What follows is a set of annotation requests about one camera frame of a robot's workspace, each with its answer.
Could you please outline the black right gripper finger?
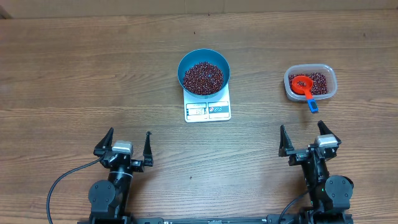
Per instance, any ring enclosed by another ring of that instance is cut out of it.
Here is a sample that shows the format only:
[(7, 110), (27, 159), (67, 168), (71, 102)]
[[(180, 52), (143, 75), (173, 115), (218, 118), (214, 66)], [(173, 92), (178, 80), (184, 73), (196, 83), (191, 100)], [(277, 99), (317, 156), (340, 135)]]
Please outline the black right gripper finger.
[(317, 123), (318, 128), (320, 130), (320, 134), (321, 135), (327, 135), (327, 134), (332, 134), (335, 139), (337, 140), (337, 145), (341, 144), (341, 139), (339, 137), (337, 137), (327, 126), (326, 124), (322, 121), (319, 120), (319, 122)]
[(280, 145), (279, 145), (279, 157), (290, 156), (294, 151), (293, 144), (287, 134), (284, 125), (280, 126)]

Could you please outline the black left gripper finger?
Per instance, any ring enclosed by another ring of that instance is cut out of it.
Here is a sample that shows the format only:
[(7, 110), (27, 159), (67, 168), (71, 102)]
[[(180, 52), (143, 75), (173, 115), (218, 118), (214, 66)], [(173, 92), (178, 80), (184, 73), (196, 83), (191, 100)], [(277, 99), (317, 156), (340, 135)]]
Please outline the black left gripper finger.
[(150, 131), (146, 132), (146, 140), (145, 140), (144, 150), (143, 150), (143, 156), (144, 156), (143, 165), (146, 167), (152, 167), (154, 164), (152, 149), (151, 149), (151, 145), (150, 145), (151, 134), (152, 133)]
[(94, 147), (95, 156), (103, 156), (112, 149), (114, 128), (110, 128), (104, 138)]

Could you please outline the red scoop blue handle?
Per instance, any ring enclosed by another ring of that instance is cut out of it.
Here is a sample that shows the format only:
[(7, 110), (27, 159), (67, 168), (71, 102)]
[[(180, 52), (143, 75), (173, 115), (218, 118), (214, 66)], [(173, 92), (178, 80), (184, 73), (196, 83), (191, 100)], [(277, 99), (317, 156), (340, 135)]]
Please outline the red scoop blue handle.
[[(297, 82), (305, 82), (306, 86), (298, 86)], [(315, 101), (310, 90), (312, 89), (313, 82), (309, 77), (297, 76), (292, 81), (292, 90), (298, 95), (304, 95), (311, 113), (318, 113), (318, 105)]]

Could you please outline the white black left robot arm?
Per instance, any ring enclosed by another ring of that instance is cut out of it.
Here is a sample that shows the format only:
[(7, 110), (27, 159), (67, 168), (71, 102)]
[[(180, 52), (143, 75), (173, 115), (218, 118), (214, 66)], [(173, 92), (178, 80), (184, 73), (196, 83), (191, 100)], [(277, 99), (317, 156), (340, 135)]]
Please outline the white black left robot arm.
[(99, 163), (109, 170), (106, 180), (95, 182), (88, 192), (91, 212), (88, 223), (135, 223), (132, 215), (126, 213), (133, 173), (144, 172), (154, 165), (150, 146), (151, 132), (146, 132), (143, 159), (133, 159), (133, 143), (118, 140), (113, 142), (114, 129), (95, 146), (93, 154)]

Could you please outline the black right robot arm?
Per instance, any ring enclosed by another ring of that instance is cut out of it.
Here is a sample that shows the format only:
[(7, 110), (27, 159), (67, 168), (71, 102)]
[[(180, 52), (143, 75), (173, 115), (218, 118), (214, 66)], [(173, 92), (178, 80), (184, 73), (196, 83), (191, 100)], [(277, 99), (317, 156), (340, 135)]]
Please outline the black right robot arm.
[[(288, 157), (290, 166), (302, 168), (307, 190), (284, 208), (278, 223), (353, 223), (346, 211), (350, 208), (354, 183), (348, 177), (330, 175), (326, 166), (326, 161), (336, 157), (341, 140), (322, 120), (317, 125), (320, 134), (314, 143), (297, 150), (285, 127), (280, 127), (279, 156)], [(306, 195), (310, 197), (311, 206), (301, 208), (295, 215), (288, 214), (287, 210)]]

